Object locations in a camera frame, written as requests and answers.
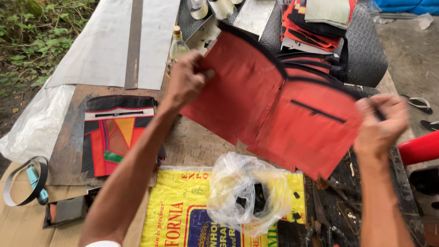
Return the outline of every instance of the green leather strip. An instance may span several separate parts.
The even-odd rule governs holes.
[[[120,163],[123,159],[122,155],[104,150],[104,160]]]

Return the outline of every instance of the red pipe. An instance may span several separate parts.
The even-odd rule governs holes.
[[[439,159],[439,131],[398,144],[404,166]]]

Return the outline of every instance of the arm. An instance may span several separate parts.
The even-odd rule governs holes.
[[[408,125],[406,102],[394,96],[377,95],[357,102],[363,124],[354,149],[360,165],[363,194],[362,247],[414,247],[398,208],[389,167],[389,147]],[[380,122],[378,107],[387,120]]]
[[[101,240],[122,244],[151,178],[158,150],[179,110],[203,89],[205,77],[194,74],[194,65],[203,56],[195,50],[181,57],[172,69],[172,79],[157,115],[105,182],[87,215],[80,246]]]

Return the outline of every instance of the blue tarp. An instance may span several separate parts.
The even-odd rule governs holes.
[[[439,0],[376,0],[383,12],[411,12],[439,15]]]

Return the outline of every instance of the sandal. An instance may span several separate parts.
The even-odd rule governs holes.
[[[430,107],[430,103],[426,101],[423,98],[410,98],[407,95],[401,94],[401,96],[404,96],[409,99],[409,104],[413,105],[414,107],[418,108],[419,110],[425,112],[426,114],[432,114],[433,110]]]
[[[426,120],[421,120],[420,124],[429,131],[439,130],[439,121],[431,123]]]

